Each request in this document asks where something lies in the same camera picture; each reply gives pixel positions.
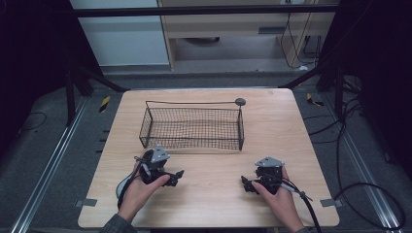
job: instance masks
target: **sleeve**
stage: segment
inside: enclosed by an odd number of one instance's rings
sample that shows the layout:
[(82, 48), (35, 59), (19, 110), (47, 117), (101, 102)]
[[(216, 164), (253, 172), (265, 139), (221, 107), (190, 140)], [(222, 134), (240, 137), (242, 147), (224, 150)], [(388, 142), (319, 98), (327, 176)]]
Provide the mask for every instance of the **sleeve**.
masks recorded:
[(100, 233), (136, 233), (137, 230), (119, 215), (114, 215)]
[(302, 229), (296, 231), (296, 233), (310, 233), (310, 231), (305, 227), (305, 228), (302, 228)]

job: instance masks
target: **tape piece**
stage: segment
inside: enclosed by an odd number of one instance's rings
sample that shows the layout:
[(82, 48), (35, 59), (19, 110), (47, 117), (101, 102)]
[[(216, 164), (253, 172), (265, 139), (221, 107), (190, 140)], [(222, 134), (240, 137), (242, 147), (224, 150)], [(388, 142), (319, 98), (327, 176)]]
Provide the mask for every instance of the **tape piece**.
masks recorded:
[(307, 93), (307, 94), (306, 94), (306, 101), (307, 101), (309, 104), (313, 104), (313, 105), (316, 105), (316, 106), (319, 106), (319, 107), (322, 107), (322, 106), (325, 105), (324, 102), (322, 102), (322, 101), (314, 101), (314, 100), (312, 99), (312, 95), (311, 95), (310, 93)]
[(75, 207), (83, 207), (83, 206), (91, 206), (95, 207), (97, 203), (96, 199), (84, 199), (84, 200), (77, 200)]
[(341, 207), (343, 206), (343, 202), (341, 200), (333, 200), (333, 199), (325, 199), (325, 200), (321, 200), (321, 204), (323, 207), (330, 207), (330, 206), (334, 206), (334, 207)]
[(102, 104), (100, 105), (99, 113), (104, 113), (106, 111), (109, 101), (110, 101), (110, 96), (104, 97)]

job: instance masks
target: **light wood tabletop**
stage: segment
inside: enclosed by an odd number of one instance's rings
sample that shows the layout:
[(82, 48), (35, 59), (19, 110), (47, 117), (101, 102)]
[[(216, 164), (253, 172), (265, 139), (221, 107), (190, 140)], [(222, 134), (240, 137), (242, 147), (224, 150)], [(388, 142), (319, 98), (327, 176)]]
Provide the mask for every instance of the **light wood tabletop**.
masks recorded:
[[(169, 89), (127, 91), (122, 96), (107, 143), (87, 194), (94, 207), (83, 206), (79, 225), (103, 227), (117, 212), (116, 187), (133, 169), (144, 149), (139, 133), (146, 101), (222, 102), (244, 98), (245, 142), (242, 150), (172, 149), (165, 171), (185, 170), (178, 184), (161, 187), (132, 224), (142, 228), (273, 227), (282, 224), (262, 197), (245, 192), (240, 177), (256, 179), (255, 162), (271, 156), (286, 163), (290, 179), (313, 199), (321, 226), (334, 226), (339, 216), (320, 200), (330, 193), (294, 96), (288, 89)], [(304, 225), (313, 225), (297, 194), (294, 202)]]

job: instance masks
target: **black horizontal bar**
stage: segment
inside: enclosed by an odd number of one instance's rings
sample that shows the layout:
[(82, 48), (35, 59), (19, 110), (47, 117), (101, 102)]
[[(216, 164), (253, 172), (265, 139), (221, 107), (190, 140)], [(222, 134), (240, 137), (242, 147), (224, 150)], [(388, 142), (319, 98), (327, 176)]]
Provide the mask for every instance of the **black horizontal bar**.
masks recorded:
[(78, 9), (73, 11), (52, 11), (54, 16), (75, 17), (148, 17), (180, 15), (228, 15), (228, 14), (270, 14), (270, 13), (327, 13), (341, 10), (339, 4), (313, 5), (250, 5), (250, 6), (201, 6), (201, 7), (159, 7), (119, 9)]

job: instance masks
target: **black wire mesh basket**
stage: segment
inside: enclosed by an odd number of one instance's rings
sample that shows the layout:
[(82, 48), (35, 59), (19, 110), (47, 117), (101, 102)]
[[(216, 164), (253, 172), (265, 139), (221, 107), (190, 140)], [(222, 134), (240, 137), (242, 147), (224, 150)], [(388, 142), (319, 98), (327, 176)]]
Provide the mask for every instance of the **black wire mesh basket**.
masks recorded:
[(245, 104), (242, 98), (215, 103), (146, 101), (140, 141), (143, 148), (161, 145), (169, 149), (242, 150), (245, 141), (242, 106)]

